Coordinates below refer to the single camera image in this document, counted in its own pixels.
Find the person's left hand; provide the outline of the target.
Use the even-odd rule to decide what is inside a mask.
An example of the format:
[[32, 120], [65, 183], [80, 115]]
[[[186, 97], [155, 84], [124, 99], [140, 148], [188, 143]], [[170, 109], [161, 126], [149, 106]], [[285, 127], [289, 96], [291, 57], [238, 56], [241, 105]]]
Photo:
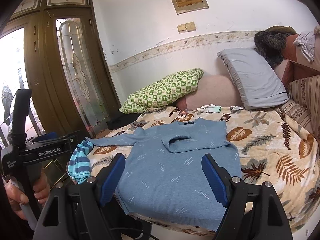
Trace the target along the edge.
[[[23, 220], [27, 220], [20, 205], [28, 204], [29, 198], [23, 193], [19, 188], [14, 186], [9, 180], [5, 185], [5, 191], [7, 193], [7, 197], [9, 200], [9, 204], [18, 217]], [[44, 172], [41, 173], [40, 178], [35, 181], [33, 185], [34, 197], [37, 199], [39, 204], [44, 206], [46, 203], [49, 194], [50, 194], [50, 186], [47, 181], [47, 176]]]

